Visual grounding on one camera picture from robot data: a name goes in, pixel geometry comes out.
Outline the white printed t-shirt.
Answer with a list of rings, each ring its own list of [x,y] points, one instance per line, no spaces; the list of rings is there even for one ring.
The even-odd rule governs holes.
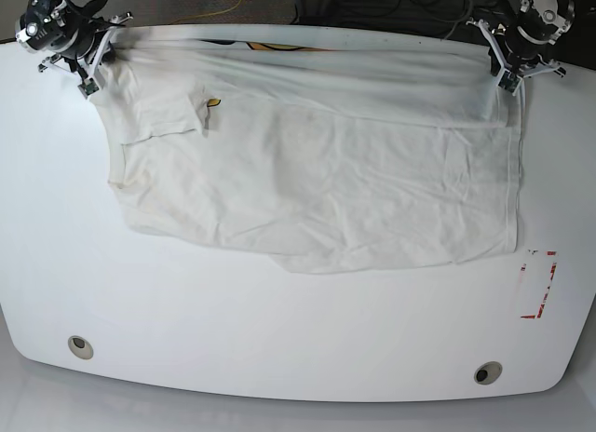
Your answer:
[[[127,225],[302,274],[513,252],[522,104],[476,52],[144,41],[92,96]]]

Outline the red tape rectangle marking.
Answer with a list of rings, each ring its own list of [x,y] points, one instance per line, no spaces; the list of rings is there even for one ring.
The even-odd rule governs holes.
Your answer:
[[[540,319],[552,285],[559,254],[554,250],[527,250],[516,287],[515,311],[521,319]]]

